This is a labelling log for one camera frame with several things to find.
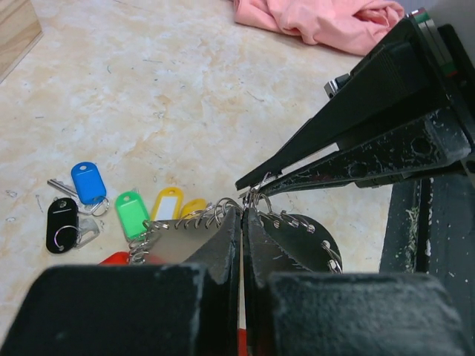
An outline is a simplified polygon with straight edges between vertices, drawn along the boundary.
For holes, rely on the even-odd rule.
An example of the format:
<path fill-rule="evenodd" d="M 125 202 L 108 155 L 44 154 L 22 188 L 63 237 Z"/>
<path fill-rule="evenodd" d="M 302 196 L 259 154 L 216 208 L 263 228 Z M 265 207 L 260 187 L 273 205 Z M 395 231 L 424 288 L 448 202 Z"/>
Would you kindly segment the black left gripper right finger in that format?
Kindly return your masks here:
<path fill-rule="evenodd" d="M 250 355 L 472 355 L 462 319 L 428 274 L 333 274 L 303 268 L 243 214 Z"/>

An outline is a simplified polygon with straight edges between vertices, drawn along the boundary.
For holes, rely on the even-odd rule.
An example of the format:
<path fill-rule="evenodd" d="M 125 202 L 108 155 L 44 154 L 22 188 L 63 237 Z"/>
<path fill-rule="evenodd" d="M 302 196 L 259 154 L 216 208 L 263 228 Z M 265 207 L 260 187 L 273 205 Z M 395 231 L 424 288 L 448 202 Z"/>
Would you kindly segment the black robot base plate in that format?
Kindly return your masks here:
<path fill-rule="evenodd" d="M 379 270 L 431 274 L 448 289 L 474 287 L 474 187 L 467 177 L 393 186 Z"/>

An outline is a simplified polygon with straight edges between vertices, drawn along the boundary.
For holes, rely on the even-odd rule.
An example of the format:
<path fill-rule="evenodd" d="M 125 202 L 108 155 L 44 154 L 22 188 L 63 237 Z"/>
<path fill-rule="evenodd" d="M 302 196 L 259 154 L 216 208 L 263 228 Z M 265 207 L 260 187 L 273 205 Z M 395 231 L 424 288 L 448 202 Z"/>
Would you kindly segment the red-handled metal key organizer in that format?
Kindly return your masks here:
<path fill-rule="evenodd" d="M 341 254 L 320 223 L 285 211 L 241 208 L 223 198 L 191 213 L 189 219 L 146 220 L 146 231 L 128 251 L 112 254 L 104 264 L 200 263 L 217 280 L 239 291 L 239 353 L 250 355 L 257 284 L 273 271 L 340 273 Z"/>

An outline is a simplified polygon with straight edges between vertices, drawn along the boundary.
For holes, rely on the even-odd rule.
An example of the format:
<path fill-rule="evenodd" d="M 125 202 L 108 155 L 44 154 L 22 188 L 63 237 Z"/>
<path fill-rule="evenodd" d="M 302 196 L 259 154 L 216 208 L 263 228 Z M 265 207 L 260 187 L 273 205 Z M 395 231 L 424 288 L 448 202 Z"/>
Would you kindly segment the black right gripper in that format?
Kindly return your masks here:
<path fill-rule="evenodd" d="M 330 100 L 238 190 L 265 195 L 465 174 L 474 152 L 474 66 L 449 23 L 423 8 L 402 19 Z"/>

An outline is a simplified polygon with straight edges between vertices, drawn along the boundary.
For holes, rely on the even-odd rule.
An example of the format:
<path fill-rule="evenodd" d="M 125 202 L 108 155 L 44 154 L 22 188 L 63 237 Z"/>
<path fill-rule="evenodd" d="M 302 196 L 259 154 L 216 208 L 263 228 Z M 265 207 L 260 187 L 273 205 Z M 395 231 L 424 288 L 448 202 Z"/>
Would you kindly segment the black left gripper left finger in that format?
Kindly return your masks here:
<path fill-rule="evenodd" d="M 143 263 L 56 266 L 31 285 L 3 355 L 236 355 L 240 213 L 171 224 Z"/>

